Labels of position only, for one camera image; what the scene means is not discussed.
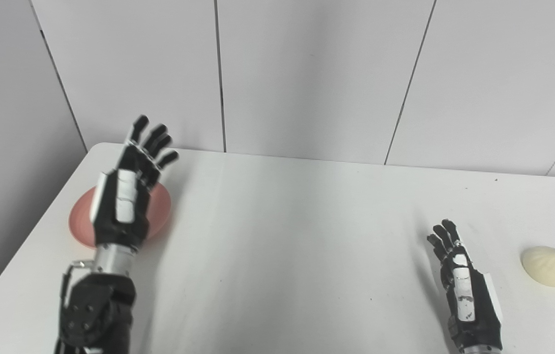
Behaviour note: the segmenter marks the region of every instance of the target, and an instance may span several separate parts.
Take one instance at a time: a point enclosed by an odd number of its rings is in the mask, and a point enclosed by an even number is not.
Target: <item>robot finger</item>
[[[145,115],[141,115],[140,118],[138,118],[133,123],[133,128],[131,128],[131,131],[129,132],[129,137],[127,140],[132,141],[134,144],[139,143],[142,130],[144,130],[144,128],[146,128],[147,125],[148,125],[148,118]]]
[[[157,167],[160,170],[163,170],[163,168],[165,168],[167,164],[172,163],[177,159],[179,159],[179,153],[177,151],[170,152],[170,154],[161,157],[161,160],[157,164]]]
[[[166,134],[165,137],[159,139],[158,141],[156,141],[156,143],[147,148],[148,154],[151,155],[153,159],[156,158],[159,152],[171,142],[172,138],[170,137],[170,135]]]
[[[433,231],[435,231],[435,234],[439,236],[446,250],[449,251],[450,248],[453,248],[452,242],[450,241],[450,235],[448,235],[448,231],[446,231],[445,228],[443,228],[443,226],[435,225],[433,227]]]
[[[441,221],[441,224],[450,234],[450,240],[452,241],[453,246],[459,246],[461,244],[461,240],[459,238],[459,234],[457,233],[457,226],[448,219]]]
[[[426,239],[428,240],[428,242],[430,242],[431,245],[433,245],[433,247],[435,247],[435,256],[437,256],[437,258],[439,258],[439,260],[443,262],[445,256],[447,255],[447,252],[445,251],[445,247],[443,246],[443,243],[441,242],[439,236],[432,234]]]
[[[151,150],[154,146],[155,143],[157,143],[158,140],[160,140],[162,137],[164,137],[166,134],[166,132],[168,131],[168,128],[166,128],[165,125],[160,124],[157,126],[157,128],[151,130],[151,134],[148,136],[148,139],[146,140],[146,142],[144,143],[143,148],[145,150]]]

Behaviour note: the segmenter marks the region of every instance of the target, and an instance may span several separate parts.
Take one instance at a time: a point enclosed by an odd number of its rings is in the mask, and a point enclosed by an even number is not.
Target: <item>robotic arm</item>
[[[176,151],[156,162],[160,150],[172,139],[159,125],[139,146],[148,118],[141,116],[127,137],[117,168],[102,173],[91,202],[95,231],[93,260],[76,261],[63,275],[59,307],[59,339],[55,354],[128,354],[136,291],[129,272],[148,233],[146,210],[150,190],[161,171],[178,158]],[[90,273],[70,291],[76,267]]]
[[[450,306],[448,329],[461,354],[500,354],[499,305],[491,281],[477,271],[459,238],[457,226],[444,220],[428,242],[441,261],[441,282]]]

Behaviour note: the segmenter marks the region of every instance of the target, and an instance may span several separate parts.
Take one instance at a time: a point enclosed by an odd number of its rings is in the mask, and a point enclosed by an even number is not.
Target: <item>pink plate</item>
[[[70,232],[78,242],[87,247],[95,248],[93,237],[93,225],[89,220],[89,208],[91,206],[91,198],[93,197],[94,188],[86,191],[72,207],[70,211]],[[166,188],[158,183],[151,190],[151,202],[146,212],[146,218],[150,222],[148,235],[149,239],[161,230],[168,217],[170,216],[170,194]]]

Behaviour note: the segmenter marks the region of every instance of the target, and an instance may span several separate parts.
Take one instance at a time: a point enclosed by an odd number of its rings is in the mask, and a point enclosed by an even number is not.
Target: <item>table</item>
[[[91,149],[1,275],[0,354],[52,352],[61,274],[93,256],[68,213],[120,148]],[[504,352],[555,353],[555,289],[520,264],[555,247],[555,177],[179,152],[171,226],[133,269],[132,353],[455,353],[425,240],[444,218],[493,276]]]

